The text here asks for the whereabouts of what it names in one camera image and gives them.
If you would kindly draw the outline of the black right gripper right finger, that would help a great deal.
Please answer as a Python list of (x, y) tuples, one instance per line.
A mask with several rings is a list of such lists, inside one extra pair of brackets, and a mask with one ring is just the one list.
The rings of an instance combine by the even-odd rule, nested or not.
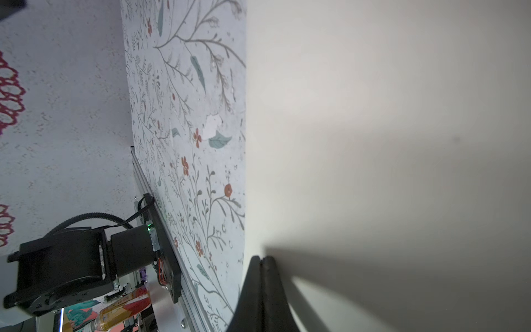
[(262, 327), (266, 332), (299, 332), (274, 257), (261, 261)]

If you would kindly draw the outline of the cream square paper sheet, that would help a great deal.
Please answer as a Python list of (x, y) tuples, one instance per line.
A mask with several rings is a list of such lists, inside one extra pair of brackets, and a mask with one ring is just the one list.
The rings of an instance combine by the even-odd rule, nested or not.
[(303, 331), (530, 330), (529, 1), (249, 1), (247, 257)]

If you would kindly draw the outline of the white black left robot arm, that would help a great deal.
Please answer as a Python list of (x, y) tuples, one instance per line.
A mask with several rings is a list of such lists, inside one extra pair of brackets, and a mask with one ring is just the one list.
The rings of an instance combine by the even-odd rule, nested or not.
[(112, 292), (115, 281), (156, 265), (157, 281), (173, 302), (182, 294), (181, 267), (170, 235), (145, 194), (123, 220), (92, 212), (75, 216), (47, 235), (1, 258), (1, 309), (41, 316)]

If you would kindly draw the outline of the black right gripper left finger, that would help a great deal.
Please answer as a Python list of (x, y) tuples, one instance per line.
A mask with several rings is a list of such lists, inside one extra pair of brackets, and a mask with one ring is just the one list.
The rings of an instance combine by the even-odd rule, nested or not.
[(251, 258), (243, 288), (227, 332), (263, 331), (261, 259)]

